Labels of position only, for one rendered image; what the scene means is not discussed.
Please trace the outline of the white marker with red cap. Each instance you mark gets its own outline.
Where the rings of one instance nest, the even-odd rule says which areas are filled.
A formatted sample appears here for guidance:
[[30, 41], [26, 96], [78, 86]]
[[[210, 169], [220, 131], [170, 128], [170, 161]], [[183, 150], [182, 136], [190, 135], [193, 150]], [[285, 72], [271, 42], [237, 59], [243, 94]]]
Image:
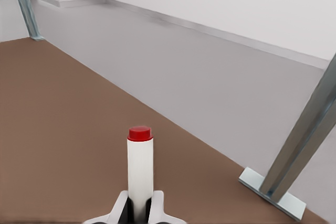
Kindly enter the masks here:
[[153, 135], [148, 126], [134, 126], [127, 137], [128, 197], [135, 223], [146, 222], [146, 203], [153, 195]]

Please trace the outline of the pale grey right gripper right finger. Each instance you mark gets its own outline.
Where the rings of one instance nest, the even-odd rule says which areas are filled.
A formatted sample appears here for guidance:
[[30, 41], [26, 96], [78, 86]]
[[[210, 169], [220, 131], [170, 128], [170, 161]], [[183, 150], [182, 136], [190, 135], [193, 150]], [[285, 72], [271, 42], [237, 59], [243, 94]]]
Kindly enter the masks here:
[[155, 190], [151, 198], [148, 224], [187, 224], [182, 219], [167, 215], [164, 212], [164, 192]]

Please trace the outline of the silver frame post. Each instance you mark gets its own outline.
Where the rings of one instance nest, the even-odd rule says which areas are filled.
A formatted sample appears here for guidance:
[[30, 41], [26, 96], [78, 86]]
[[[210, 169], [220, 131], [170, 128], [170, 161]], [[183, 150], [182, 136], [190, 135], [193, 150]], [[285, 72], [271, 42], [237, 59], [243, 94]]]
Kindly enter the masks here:
[[35, 41], [43, 40], [44, 38], [39, 32], [35, 14], [30, 0], [18, 0], [22, 15], [31, 39]]
[[288, 192], [336, 125], [336, 54], [292, 128], [266, 176], [247, 167], [239, 182], [261, 198], [301, 221], [306, 203]]

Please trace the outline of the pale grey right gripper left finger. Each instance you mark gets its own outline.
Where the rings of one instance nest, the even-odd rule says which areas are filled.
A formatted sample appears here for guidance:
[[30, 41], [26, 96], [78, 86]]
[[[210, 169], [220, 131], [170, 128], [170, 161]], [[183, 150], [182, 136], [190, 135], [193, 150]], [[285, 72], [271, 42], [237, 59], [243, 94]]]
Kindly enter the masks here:
[[119, 194], [112, 210], [108, 214], [86, 220], [84, 224], [118, 224], [127, 200], [128, 191], [124, 190]]

